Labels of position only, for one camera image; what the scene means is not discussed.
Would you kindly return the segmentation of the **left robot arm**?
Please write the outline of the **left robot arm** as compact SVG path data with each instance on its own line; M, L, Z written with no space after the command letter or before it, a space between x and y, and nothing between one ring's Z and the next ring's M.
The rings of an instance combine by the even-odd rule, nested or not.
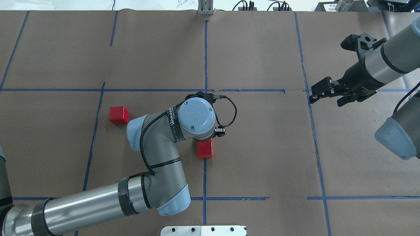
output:
M176 91L1 92L1 235L109 236L181 216L203 194L217 108Z

